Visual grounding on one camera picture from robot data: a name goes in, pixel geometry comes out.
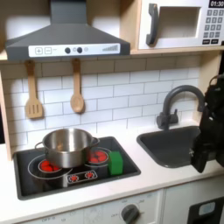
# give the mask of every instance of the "gray faucet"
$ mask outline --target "gray faucet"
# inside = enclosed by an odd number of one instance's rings
[[[164,108],[163,112],[160,113],[160,115],[157,117],[157,126],[161,130],[168,130],[169,125],[171,123],[178,123],[179,122],[179,117],[178,117],[178,111],[175,109],[175,112],[173,115],[170,114],[170,109],[171,109],[171,102],[172,99],[175,95],[182,93],[182,92],[191,92],[196,94],[196,96],[199,99],[199,106],[198,106],[198,111],[203,112],[203,109],[205,107],[205,97],[202,94],[202,92],[194,87],[194,86],[179,86],[175,87],[164,99]]]

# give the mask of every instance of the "wooden spatula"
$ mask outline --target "wooden spatula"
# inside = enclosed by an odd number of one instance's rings
[[[71,107],[73,112],[82,113],[85,108],[85,103],[81,96],[81,62],[79,59],[73,60],[73,88]]]
[[[34,61],[27,60],[25,63],[26,70],[28,73],[28,85],[30,99],[25,105],[25,113],[29,118],[38,118],[43,116],[43,107],[40,101],[37,98],[35,76],[34,76]]]

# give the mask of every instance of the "gray sink basin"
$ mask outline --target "gray sink basin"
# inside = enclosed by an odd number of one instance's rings
[[[189,149],[200,133],[198,126],[142,134],[137,142],[159,164],[169,168],[189,165]]]

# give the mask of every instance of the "black stovetop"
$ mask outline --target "black stovetop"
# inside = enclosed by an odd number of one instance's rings
[[[25,150],[15,153],[14,164],[17,181],[17,196],[29,200],[54,193],[75,190],[140,174],[122,146],[113,137],[100,139],[88,163],[73,169],[60,169],[46,161],[45,150]],[[109,153],[119,151],[122,156],[122,174],[109,172]]]

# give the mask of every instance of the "stainless steel range hood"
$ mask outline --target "stainless steel range hood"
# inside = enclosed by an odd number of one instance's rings
[[[86,0],[51,0],[50,25],[5,46],[8,60],[130,54],[130,43],[87,24]]]

